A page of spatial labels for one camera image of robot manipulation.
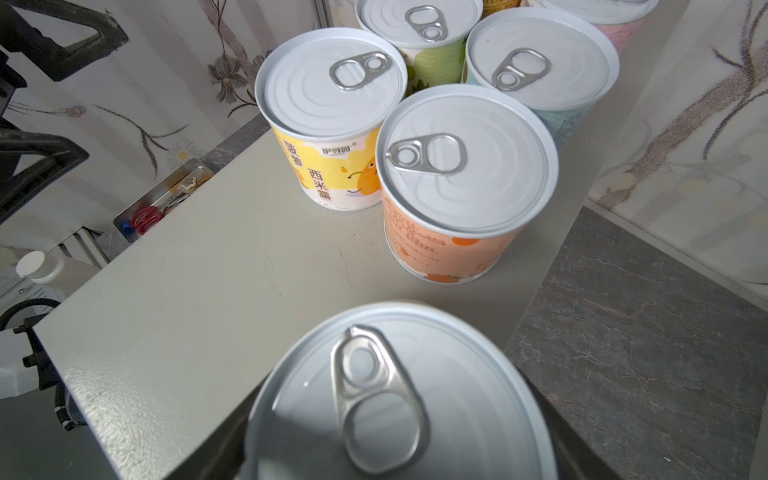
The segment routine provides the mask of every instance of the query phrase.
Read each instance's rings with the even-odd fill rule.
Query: marble surface
[[[200,161],[214,173],[229,164],[237,155],[243,153],[254,141],[259,140],[270,129],[270,124],[261,114],[242,126],[238,131],[227,137],[212,151],[205,154]],[[96,239],[98,246],[104,251],[109,261],[117,258],[125,249],[131,246],[117,228],[110,228]]]
[[[768,301],[765,4],[690,3],[589,198]]]
[[[508,354],[623,478],[749,476],[768,315],[592,211]]]

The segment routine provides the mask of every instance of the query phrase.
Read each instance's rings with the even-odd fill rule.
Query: black cable
[[[32,298],[29,300],[24,300],[23,302],[16,303],[11,308],[7,309],[5,313],[0,316],[0,331],[5,330],[5,327],[8,326],[8,322],[11,321],[11,318],[16,314],[21,312],[23,309],[27,308],[28,306],[35,306],[35,305],[46,305],[46,306],[52,306],[56,308],[59,306],[61,302],[58,302],[57,300],[53,300],[50,298]]]
[[[76,427],[88,426],[83,415],[80,413],[78,405],[74,403],[63,382],[56,385],[54,412],[56,412],[58,422],[61,423],[61,426],[67,432]]]

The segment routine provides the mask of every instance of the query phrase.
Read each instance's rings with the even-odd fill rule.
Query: can
[[[555,480],[546,423],[480,332],[410,301],[340,313],[277,364],[249,416],[243,480]]]
[[[312,200],[334,210],[381,201],[376,137],[407,78],[398,50],[357,28],[298,35],[265,60],[257,103]]]
[[[488,272],[558,179],[541,120],[499,91],[466,84],[405,99],[382,125],[376,165],[389,248],[408,271],[440,283]]]
[[[466,83],[532,109],[562,147],[614,86],[619,57],[589,22],[549,8],[513,8],[478,23],[467,41]]]
[[[406,60],[406,96],[461,80],[464,43],[482,12],[482,0],[357,0],[355,5],[360,27],[395,45]]]
[[[485,18],[491,13],[500,12],[507,8],[520,6],[520,0],[484,0],[482,7],[482,17]]]
[[[522,0],[523,6],[560,10],[605,33],[621,56],[659,0]]]

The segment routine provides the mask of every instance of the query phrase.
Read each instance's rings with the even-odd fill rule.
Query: white bottle cap
[[[53,273],[58,258],[53,255],[46,255],[45,252],[35,250],[34,252],[27,253],[16,264],[16,273],[19,276],[26,276],[28,278],[42,278],[46,275]]]

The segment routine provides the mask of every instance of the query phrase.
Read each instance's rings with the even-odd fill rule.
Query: pink can
[[[523,0],[528,7],[544,7],[576,15],[605,33],[619,55],[629,46],[659,0]]]

